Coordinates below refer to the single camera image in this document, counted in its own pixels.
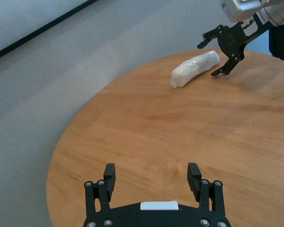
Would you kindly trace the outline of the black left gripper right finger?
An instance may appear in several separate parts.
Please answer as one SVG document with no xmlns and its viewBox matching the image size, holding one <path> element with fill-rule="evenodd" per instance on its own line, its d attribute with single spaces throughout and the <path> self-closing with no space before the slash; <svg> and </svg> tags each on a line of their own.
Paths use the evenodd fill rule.
<svg viewBox="0 0 284 227">
<path fill-rule="evenodd" d="M 225 212 L 221 181 L 215 180 L 211 183 L 203 179 L 196 163 L 188 163 L 187 181 L 200 209 L 209 211 L 209 200 L 211 200 L 213 212 Z"/>
</svg>

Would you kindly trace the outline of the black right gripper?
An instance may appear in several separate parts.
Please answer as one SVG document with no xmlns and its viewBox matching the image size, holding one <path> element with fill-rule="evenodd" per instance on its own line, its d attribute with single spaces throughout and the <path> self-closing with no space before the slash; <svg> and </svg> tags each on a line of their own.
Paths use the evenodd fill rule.
<svg viewBox="0 0 284 227">
<path fill-rule="evenodd" d="M 229 75 L 235 66 L 244 59 L 244 49 L 253 40 L 258 38 L 270 28 L 270 22 L 262 15 L 256 13 L 251 18 L 240 21 L 232 27 L 219 25 L 215 29 L 204 33 L 203 41 L 197 45 L 197 49 L 203 49 L 213 39 L 218 39 L 222 52 L 229 57 L 226 63 L 211 73 L 211 76 L 219 74 Z"/>
</svg>

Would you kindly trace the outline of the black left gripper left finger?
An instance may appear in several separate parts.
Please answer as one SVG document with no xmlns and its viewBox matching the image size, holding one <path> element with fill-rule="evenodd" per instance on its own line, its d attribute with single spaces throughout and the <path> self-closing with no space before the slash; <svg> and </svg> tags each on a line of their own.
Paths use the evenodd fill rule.
<svg viewBox="0 0 284 227">
<path fill-rule="evenodd" d="M 96 183 L 87 181 L 84 183 L 86 212 L 96 212 L 95 199 L 100 202 L 100 210 L 109 210 L 112 193 L 115 187 L 115 164 L 106 164 L 103 179 Z"/>
</svg>

